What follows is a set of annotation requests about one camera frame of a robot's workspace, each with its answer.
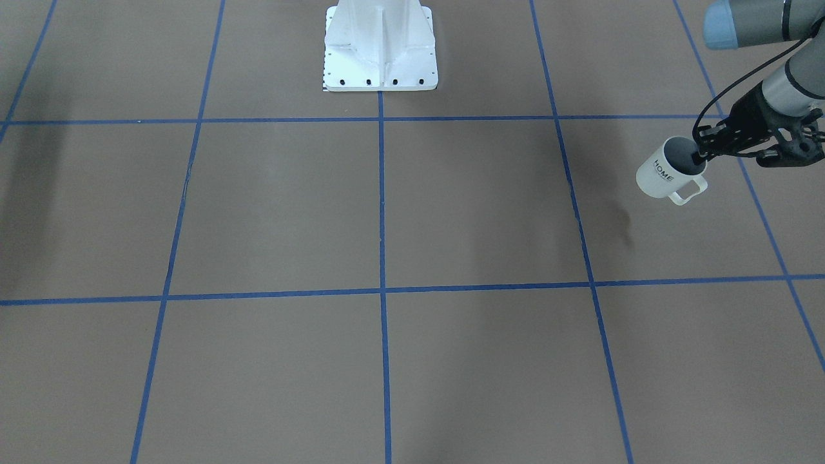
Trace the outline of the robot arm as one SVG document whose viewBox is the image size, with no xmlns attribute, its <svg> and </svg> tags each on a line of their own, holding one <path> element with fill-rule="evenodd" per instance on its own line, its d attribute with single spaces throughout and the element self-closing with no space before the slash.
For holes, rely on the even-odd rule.
<svg viewBox="0 0 825 464">
<path fill-rule="evenodd" d="M 711 50 L 790 42 L 784 64 L 735 102 L 715 126 L 695 123 L 696 162 L 754 158 L 760 167 L 805 167 L 823 160 L 822 1 L 716 1 L 704 16 Z"/>
</svg>

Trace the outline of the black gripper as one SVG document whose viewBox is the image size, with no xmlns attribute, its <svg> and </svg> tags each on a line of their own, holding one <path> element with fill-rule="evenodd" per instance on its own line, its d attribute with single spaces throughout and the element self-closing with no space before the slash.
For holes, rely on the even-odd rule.
<svg viewBox="0 0 825 464">
<path fill-rule="evenodd" d="M 821 108 L 785 115 L 767 103 L 756 87 L 733 104 L 725 122 L 695 127 L 692 162 L 710 162 L 722 156 L 755 159 L 763 168 L 807 167 L 823 160 Z M 727 144 L 727 149 L 712 144 Z"/>
</svg>

